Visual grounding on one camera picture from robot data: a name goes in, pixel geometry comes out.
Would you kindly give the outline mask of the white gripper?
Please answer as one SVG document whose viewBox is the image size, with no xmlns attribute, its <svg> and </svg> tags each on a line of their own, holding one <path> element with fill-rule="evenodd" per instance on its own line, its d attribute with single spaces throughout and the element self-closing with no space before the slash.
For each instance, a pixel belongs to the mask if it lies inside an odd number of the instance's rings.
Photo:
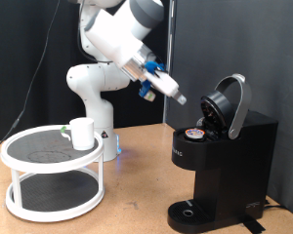
<svg viewBox="0 0 293 234">
<path fill-rule="evenodd" d="M 181 105 L 184 105 L 187 101 L 187 98 L 181 92 L 178 92 L 178 83 L 167 73 L 155 70 L 153 74 L 146 71 L 144 75 L 157 91 L 167 97 L 173 97 Z"/>
</svg>

